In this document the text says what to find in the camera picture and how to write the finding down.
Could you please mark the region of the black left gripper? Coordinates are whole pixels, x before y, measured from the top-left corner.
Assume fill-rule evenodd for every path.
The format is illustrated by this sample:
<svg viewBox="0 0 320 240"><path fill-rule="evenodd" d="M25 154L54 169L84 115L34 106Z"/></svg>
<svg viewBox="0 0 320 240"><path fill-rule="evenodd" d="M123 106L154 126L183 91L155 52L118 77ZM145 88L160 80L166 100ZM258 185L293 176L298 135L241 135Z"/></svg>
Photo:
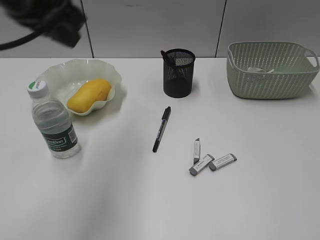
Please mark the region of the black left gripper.
<svg viewBox="0 0 320 240"><path fill-rule="evenodd" d="M2 43L1 48L16 48L41 35L74 48L87 21L84 11L71 0L2 0L0 6L16 23L32 30L24 37Z"/></svg>

